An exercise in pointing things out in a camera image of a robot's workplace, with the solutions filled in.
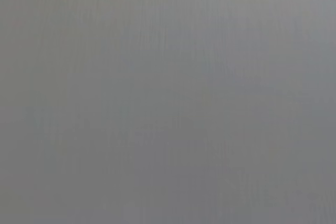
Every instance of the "gray wall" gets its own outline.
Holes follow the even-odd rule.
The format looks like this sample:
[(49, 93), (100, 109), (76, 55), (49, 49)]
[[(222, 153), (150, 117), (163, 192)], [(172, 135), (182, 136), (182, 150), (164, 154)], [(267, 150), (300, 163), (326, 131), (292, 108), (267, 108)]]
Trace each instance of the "gray wall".
[(0, 0), (0, 222), (336, 223), (336, 0)]

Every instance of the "gray background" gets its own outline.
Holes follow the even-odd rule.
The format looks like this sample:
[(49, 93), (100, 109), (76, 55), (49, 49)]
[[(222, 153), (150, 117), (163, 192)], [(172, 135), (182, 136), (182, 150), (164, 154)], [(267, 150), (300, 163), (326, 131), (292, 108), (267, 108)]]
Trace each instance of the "gray background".
[(0, 222), (336, 223), (336, 0), (0, 0)]

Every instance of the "textured surface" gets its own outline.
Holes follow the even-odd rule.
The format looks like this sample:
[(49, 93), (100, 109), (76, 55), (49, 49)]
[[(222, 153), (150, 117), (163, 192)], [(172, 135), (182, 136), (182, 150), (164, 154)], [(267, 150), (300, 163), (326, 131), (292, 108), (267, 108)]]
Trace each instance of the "textured surface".
[(336, 223), (336, 0), (0, 0), (0, 222)]

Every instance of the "smooth gray panel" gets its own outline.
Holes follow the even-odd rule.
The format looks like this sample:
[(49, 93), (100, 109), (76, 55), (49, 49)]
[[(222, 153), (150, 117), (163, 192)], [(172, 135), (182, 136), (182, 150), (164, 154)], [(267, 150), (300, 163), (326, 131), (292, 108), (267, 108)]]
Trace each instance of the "smooth gray panel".
[(336, 0), (0, 0), (0, 222), (336, 223)]

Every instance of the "gray surface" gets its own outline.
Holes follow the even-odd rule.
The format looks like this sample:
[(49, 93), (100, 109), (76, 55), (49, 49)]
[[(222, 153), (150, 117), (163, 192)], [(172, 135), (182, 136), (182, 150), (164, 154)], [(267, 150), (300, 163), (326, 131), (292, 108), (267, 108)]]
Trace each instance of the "gray surface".
[(0, 222), (336, 223), (336, 0), (0, 0)]

